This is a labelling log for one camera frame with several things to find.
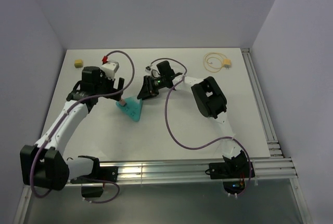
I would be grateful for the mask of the teal triangular power strip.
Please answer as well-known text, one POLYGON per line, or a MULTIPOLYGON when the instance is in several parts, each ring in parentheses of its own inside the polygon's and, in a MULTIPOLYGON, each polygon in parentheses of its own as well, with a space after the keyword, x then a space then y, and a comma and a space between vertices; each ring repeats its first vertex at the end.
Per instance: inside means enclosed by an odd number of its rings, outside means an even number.
POLYGON ((127 115, 134 122, 138 122, 140 120, 143 101, 141 99, 137 99, 136 97, 128 97, 123 99, 126 102, 125 106, 120 106, 119 102, 116 102, 117 107, 127 115))

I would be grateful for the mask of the pink usb charger plug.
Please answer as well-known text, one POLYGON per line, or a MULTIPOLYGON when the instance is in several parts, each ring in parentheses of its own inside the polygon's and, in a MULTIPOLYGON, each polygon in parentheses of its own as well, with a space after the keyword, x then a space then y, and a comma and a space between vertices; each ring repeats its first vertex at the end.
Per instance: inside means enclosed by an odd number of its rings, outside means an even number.
POLYGON ((125 105, 126 105, 125 100, 121 99, 121 100, 119 101, 119 105, 120 105, 120 106, 125 106, 125 105))

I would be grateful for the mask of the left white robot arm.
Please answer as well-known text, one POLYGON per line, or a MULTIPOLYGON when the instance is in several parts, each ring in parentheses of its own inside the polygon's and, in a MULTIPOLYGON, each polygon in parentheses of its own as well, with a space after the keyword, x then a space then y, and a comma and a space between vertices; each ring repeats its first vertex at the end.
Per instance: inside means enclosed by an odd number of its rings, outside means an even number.
POLYGON ((117 62, 107 62, 100 67, 84 67, 81 80, 67 95, 63 110, 50 129, 32 146, 20 151, 22 179, 25 185, 49 190, 62 190, 69 180, 84 177, 95 182, 101 177, 99 159, 80 155, 65 161, 63 153, 82 120, 98 102, 98 96, 119 101, 124 79, 119 78, 114 87, 117 62))

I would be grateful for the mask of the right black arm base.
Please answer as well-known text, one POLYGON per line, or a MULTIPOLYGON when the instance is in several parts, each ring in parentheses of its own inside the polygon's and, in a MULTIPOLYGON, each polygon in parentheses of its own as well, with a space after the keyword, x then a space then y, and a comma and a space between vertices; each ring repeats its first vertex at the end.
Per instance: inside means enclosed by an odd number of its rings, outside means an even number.
POLYGON ((209 163, 205 174, 211 180, 222 180, 224 191, 227 195, 234 197, 242 195, 249 181, 255 176, 252 162, 242 164, 236 162, 209 163))

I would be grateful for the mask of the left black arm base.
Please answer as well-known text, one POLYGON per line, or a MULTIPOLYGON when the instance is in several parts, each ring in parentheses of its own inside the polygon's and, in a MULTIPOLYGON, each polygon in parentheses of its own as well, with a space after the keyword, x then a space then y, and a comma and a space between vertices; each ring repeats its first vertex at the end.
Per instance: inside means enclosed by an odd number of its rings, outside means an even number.
POLYGON ((71 179, 70 183, 81 185, 81 196, 84 201, 94 204, 107 203, 114 200, 120 193, 120 187, 117 184, 118 172, 118 166, 102 166, 97 169, 96 173, 71 179), (114 196, 100 200, 106 186, 111 185, 116 187, 114 196))

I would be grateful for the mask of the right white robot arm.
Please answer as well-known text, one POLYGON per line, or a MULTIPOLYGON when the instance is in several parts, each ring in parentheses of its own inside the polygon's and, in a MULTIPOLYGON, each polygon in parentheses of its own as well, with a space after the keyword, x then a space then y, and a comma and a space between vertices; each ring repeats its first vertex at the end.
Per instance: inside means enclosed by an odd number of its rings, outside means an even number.
POLYGON ((227 99, 212 76, 194 78, 187 76, 187 68, 179 61, 171 58, 158 58, 145 67, 150 75, 145 75, 143 85, 137 95, 138 100, 153 99, 159 95, 159 90, 167 88, 169 91, 164 103, 164 121, 167 131, 173 141, 186 150, 201 150, 218 141, 226 140, 230 145, 222 155, 224 160, 225 177, 244 177, 243 171, 248 172, 248 178, 254 176, 250 156, 245 147, 234 136, 216 138, 199 147, 188 147, 182 144, 171 131, 168 119, 168 106, 171 92, 182 90, 192 94, 196 106, 205 118, 218 119, 222 115, 222 126, 231 130, 227 119, 227 99))

